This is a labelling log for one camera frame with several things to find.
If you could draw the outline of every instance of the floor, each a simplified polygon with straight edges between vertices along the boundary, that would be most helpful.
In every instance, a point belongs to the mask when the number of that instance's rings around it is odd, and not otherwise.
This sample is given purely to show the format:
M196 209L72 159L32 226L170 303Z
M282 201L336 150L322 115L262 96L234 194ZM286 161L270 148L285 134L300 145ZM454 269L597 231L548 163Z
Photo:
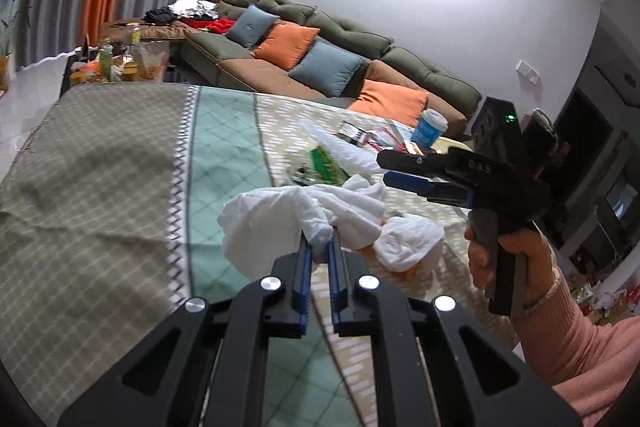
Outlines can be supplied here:
M0 181L60 94L66 55L19 71L0 97Z

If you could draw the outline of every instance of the bottle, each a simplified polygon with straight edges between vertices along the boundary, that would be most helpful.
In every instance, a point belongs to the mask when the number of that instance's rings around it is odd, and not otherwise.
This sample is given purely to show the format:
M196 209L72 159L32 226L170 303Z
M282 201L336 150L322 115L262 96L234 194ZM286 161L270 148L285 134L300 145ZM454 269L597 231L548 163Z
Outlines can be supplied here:
M104 39L99 45L98 62L100 63L100 73L111 81L111 61L113 60L113 46L109 39Z

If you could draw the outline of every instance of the light switch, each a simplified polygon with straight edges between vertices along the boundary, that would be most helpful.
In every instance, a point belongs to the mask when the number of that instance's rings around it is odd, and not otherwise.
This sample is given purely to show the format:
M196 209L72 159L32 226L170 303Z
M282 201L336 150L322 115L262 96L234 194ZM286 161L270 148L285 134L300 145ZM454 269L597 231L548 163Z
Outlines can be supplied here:
M531 82L531 84L537 84L540 81L540 74L523 60L518 64L516 71Z

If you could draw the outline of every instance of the hand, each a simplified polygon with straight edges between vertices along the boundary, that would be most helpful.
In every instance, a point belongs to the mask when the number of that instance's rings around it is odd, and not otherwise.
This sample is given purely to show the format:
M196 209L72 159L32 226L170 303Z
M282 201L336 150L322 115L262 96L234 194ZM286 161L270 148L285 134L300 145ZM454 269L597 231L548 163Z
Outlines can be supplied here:
M489 251L476 239L474 229L465 230L469 243L469 270L476 288L484 290L495 278L495 268L489 266ZM523 253L529 258L527 287L524 294L525 308L540 301L554 284L551 251L546 237L529 229L518 230L498 237L498 243L511 253Z

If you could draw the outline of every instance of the bedspread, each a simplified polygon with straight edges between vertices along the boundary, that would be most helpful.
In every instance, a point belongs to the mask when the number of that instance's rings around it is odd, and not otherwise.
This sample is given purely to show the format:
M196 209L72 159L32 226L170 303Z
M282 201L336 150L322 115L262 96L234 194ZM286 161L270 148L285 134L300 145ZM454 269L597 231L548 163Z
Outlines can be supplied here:
M286 97L174 84L71 89L0 184L0 358L48 425L191 295L234 296L249 281L222 255L216 218L236 194L286 183L287 150L311 145L309 118L335 132L382 119ZM465 216L389 189L386 212L442 225L433 274L408 295L453 296L507 343L466 268ZM265 425L377 425L369 341L339 339L326 269L312 276L300 341L272 339Z

